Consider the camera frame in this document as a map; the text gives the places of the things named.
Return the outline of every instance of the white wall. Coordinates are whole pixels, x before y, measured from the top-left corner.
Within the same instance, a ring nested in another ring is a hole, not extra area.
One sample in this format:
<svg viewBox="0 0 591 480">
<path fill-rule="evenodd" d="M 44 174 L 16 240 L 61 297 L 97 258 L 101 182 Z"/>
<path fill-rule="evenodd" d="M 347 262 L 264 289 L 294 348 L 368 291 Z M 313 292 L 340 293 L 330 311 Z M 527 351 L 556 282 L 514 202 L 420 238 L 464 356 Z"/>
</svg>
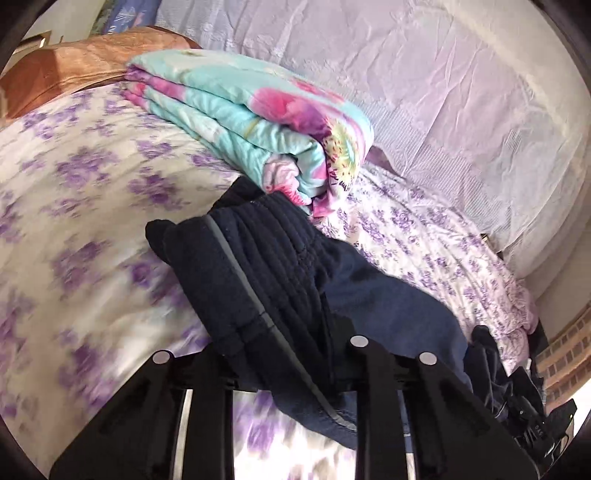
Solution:
<svg viewBox="0 0 591 480">
<path fill-rule="evenodd" d="M 25 38 L 51 30 L 50 44 L 87 38 L 105 0 L 57 0 L 37 19 Z"/>
<path fill-rule="evenodd" d="M 552 285 L 537 300 L 546 336 L 552 340 L 591 300 L 591 222 Z"/>
</svg>

